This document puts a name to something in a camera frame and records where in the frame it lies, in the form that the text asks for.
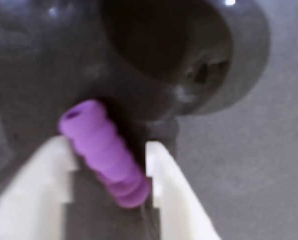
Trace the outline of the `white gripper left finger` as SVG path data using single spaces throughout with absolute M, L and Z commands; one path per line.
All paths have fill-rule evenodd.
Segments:
M 45 142 L 0 194 L 0 240 L 63 240 L 76 170 L 67 138 Z

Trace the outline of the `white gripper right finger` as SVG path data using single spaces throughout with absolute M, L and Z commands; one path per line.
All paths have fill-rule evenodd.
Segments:
M 159 141 L 146 143 L 146 175 L 159 210 L 162 240 L 219 240 L 220 236 L 181 168 Z

